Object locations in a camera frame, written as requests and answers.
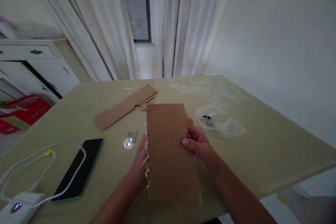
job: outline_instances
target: cardboard piece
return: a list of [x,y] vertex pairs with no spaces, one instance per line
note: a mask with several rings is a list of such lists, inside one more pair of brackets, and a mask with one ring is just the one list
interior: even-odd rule
[[140,105],[140,110],[141,110],[141,111],[146,111],[146,105],[147,105],[147,104],[151,104],[151,103],[146,103],[146,102],[142,103],[142,104]]
[[105,110],[94,117],[99,129],[106,130],[116,121],[132,111],[136,105],[140,105],[158,91],[151,85],[146,84],[138,92],[130,94],[123,101],[117,103],[112,109]]
[[146,162],[149,198],[175,202],[187,213],[198,211],[202,204],[194,154],[182,146],[188,132],[183,104],[148,104]]
[[145,100],[145,102],[149,102],[150,100],[152,100],[155,97],[155,95],[149,97],[147,100]]

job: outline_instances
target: smartphone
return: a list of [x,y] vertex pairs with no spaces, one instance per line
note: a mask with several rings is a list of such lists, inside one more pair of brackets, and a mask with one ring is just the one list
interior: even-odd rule
[[[102,144],[103,139],[86,140],[83,143],[82,146],[86,150],[86,158],[84,160],[84,163],[80,167],[75,178],[73,179],[73,182],[71,183],[70,187],[66,190],[66,192],[52,199],[51,201],[56,202],[56,201],[71,200],[76,199],[80,196],[91,173],[93,165],[97,159]],[[83,157],[84,157],[83,152],[79,150],[54,195],[63,192],[63,190],[68,186],[70,180],[72,179],[72,176],[75,174],[78,166],[82,162]]]

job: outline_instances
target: table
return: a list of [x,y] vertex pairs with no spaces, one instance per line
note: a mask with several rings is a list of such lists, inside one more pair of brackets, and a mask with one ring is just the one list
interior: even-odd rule
[[[194,119],[196,126],[197,108],[213,102],[226,104],[226,112],[247,132],[231,139],[205,133],[216,152],[258,198],[336,165],[336,150],[223,76],[80,83],[0,156],[2,175],[17,161],[60,140],[73,138],[83,143],[87,139],[104,139],[81,197],[43,204],[31,223],[87,223],[95,215],[130,169],[146,129],[146,113],[136,108],[105,131],[98,129],[93,117],[146,83],[158,90],[154,103],[184,103],[187,115]],[[130,131],[138,131],[138,137],[133,148],[126,150],[123,140]],[[56,162],[38,189],[47,195],[54,194],[78,152],[71,143],[58,145],[54,150]],[[7,194],[14,196],[27,189],[50,160],[46,157],[15,175],[21,179],[12,180]],[[196,215],[188,216],[172,203],[152,202],[143,190],[125,222],[201,223],[224,214],[226,208],[211,177],[204,166],[198,162],[196,165],[203,198]]]

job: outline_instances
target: red bag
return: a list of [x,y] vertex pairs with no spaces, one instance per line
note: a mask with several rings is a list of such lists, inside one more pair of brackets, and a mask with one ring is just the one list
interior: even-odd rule
[[0,119],[0,133],[9,135],[10,133],[13,133],[18,130],[19,128]]
[[29,95],[15,100],[7,107],[17,108],[18,110],[0,115],[0,118],[15,116],[29,125],[33,125],[38,119],[41,118],[51,106],[37,95]]

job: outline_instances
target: hand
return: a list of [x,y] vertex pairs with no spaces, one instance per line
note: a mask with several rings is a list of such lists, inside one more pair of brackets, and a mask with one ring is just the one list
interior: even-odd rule
[[216,164],[218,155],[200,127],[188,128],[187,138],[182,140],[182,144],[187,149],[195,151],[196,159],[207,168]]
[[143,161],[147,157],[147,151],[145,149],[146,142],[147,136],[143,134],[138,150],[136,151],[133,165],[127,174],[129,181],[131,181],[132,185],[139,190],[147,185],[147,179],[145,177],[146,169],[142,166]]

